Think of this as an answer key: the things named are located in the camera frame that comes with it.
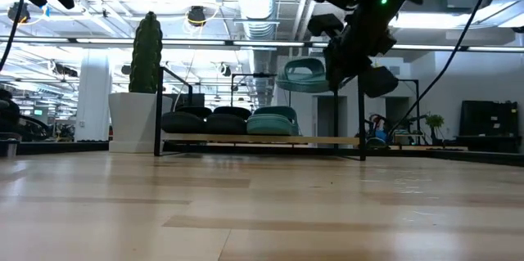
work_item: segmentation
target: potted plant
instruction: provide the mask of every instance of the potted plant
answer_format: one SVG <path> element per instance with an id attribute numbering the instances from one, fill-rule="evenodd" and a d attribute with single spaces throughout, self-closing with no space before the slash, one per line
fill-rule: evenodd
<path id="1" fill-rule="evenodd" d="M 426 125 L 431 129 L 431 141 L 433 145 L 440 145 L 441 140 L 436 137 L 435 129 L 444 125 L 444 118 L 441 115 L 428 115 L 426 117 Z"/>
<path id="2" fill-rule="evenodd" d="M 109 151 L 152 153 L 155 142 L 157 73 L 160 68 L 162 31 L 156 15 L 149 11 L 140 22 L 133 43 L 129 92 L 112 93 L 109 109 L 113 140 Z M 172 99 L 164 97 L 162 112 Z"/>

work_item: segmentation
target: wall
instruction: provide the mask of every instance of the wall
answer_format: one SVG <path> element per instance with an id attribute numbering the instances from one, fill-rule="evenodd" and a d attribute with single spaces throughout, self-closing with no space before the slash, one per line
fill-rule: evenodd
<path id="1" fill-rule="evenodd" d="M 520 40 L 509 46 L 521 45 Z M 412 63 L 411 74 L 420 79 L 421 92 L 442 70 L 450 52 L 431 52 Z M 421 102 L 421 113 L 431 112 L 445 119 L 443 134 L 459 134 L 462 101 L 516 101 L 524 105 L 524 61 L 522 54 L 458 52 L 445 75 Z M 519 111 L 524 133 L 524 112 Z"/>
<path id="2" fill-rule="evenodd" d="M 278 68 L 281 69 L 289 60 L 288 56 L 278 57 Z M 380 58 L 377 60 L 380 65 L 398 65 L 400 66 L 401 76 L 399 78 L 409 79 L 410 78 L 410 64 L 404 63 L 404 60 L 399 57 L 395 58 Z M 316 109 L 314 108 L 314 96 L 332 96 L 332 92 L 325 93 L 302 93 L 292 92 L 291 93 L 291 106 L 295 109 L 298 115 L 298 123 L 303 136 L 313 136 L 314 133 L 314 119 L 316 115 Z M 349 82 L 343 89 L 339 91 L 339 96 L 347 98 L 347 133 L 350 136 L 355 135 L 359 129 L 359 107 L 358 107 L 358 96 L 357 96 L 357 79 Z M 399 87 L 385 97 L 413 97 L 414 93 L 412 89 L 406 87 L 405 84 L 400 83 Z M 289 102 L 289 92 L 284 91 L 280 88 L 275 87 L 273 91 L 272 104 L 278 104 L 280 106 L 286 106 Z M 386 114 L 386 102 L 384 98 L 379 97 L 371 99 L 365 97 L 365 115 L 370 116 L 372 113 L 380 115 Z"/>

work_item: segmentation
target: cactus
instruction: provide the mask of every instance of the cactus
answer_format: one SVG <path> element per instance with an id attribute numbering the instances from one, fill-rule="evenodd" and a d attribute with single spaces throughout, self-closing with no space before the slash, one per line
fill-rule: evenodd
<path id="1" fill-rule="evenodd" d="M 162 58 L 162 30 L 154 12 L 140 21 L 133 43 L 129 92 L 155 93 Z"/>

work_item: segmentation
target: silver ductwork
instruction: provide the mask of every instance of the silver ductwork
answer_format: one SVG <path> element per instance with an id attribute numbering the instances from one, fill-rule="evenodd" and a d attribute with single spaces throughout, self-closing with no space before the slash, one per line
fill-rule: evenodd
<path id="1" fill-rule="evenodd" d="M 275 0 L 238 0 L 242 17 L 253 20 L 270 20 L 274 16 Z M 246 37 L 250 40 L 274 40 L 275 25 L 261 23 L 244 23 Z M 253 72 L 251 73 L 275 73 L 276 62 L 272 60 L 271 51 L 253 50 L 251 58 Z M 271 103 L 272 89 L 268 91 L 272 83 L 267 79 L 255 79 L 255 90 L 257 101 L 260 106 Z"/>

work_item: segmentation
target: wooden floor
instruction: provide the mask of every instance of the wooden floor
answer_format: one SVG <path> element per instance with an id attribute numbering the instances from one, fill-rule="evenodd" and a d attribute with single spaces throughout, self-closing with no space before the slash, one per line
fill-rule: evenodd
<path id="1" fill-rule="evenodd" d="M 83 153 L 0 161 L 0 260 L 524 260 L 524 169 Z"/>

